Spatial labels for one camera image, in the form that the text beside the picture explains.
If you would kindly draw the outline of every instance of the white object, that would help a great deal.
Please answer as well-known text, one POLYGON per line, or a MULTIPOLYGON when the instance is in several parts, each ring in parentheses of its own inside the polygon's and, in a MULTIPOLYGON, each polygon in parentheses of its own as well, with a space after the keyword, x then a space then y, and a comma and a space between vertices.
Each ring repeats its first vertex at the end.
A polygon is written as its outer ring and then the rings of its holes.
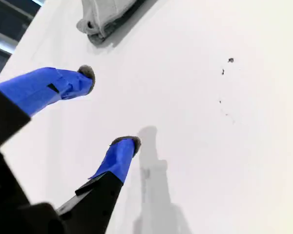
POLYGON ((108 234, 293 234, 293 0, 148 0, 100 48, 76 29, 82 14, 47 1, 0 76, 97 76, 3 146, 30 200, 59 207, 114 138, 140 132, 149 147, 108 234))

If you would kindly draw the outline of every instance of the white table surface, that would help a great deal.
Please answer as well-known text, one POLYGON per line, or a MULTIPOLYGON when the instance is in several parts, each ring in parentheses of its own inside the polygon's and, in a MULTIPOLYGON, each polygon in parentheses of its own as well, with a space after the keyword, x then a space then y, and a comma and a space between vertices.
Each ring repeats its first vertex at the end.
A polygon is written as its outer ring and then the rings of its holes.
POLYGON ((2 147, 30 200, 59 207, 139 135, 108 234, 293 234, 293 0, 148 0, 100 48, 82 14, 47 0, 0 75, 97 76, 2 147))

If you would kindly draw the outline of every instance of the white surface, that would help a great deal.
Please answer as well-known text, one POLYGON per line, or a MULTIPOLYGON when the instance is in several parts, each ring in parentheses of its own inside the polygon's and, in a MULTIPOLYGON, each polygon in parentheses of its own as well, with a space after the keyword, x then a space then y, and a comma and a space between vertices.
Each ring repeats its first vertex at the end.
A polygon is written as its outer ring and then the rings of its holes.
POLYGON ((4 145, 31 201, 60 206, 114 138, 153 126, 109 234, 293 234, 293 0, 158 0, 135 24, 153 2, 101 48, 75 28, 80 0, 47 1, 29 27, 0 80, 97 75, 4 145))

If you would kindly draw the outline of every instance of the blue tape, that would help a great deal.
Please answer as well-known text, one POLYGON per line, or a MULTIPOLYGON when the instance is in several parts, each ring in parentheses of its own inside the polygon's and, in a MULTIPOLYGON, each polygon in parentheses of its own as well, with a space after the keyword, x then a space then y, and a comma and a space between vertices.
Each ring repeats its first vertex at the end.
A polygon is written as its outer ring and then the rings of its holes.
POLYGON ((132 139, 124 139, 111 145, 105 158, 98 168, 93 179, 105 172, 112 172, 122 183, 125 182, 131 160, 135 151, 135 144, 132 139))
POLYGON ((88 94, 92 80, 81 73, 46 67, 0 83, 0 91, 29 116, 58 100, 88 94), (52 90, 53 84, 59 91, 52 90))

